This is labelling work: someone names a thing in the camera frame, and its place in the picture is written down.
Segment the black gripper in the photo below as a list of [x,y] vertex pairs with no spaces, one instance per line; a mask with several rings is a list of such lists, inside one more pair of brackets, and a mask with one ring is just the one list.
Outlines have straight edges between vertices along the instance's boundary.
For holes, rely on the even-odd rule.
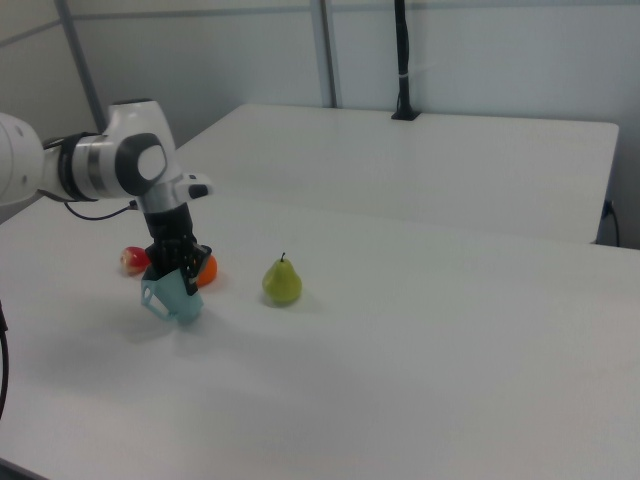
[[186,294],[198,291],[197,280],[206,266],[211,248],[198,242],[187,203],[160,213],[145,213],[144,219],[153,239],[145,252],[150,260],[150,278],[159,280],[178,271]]

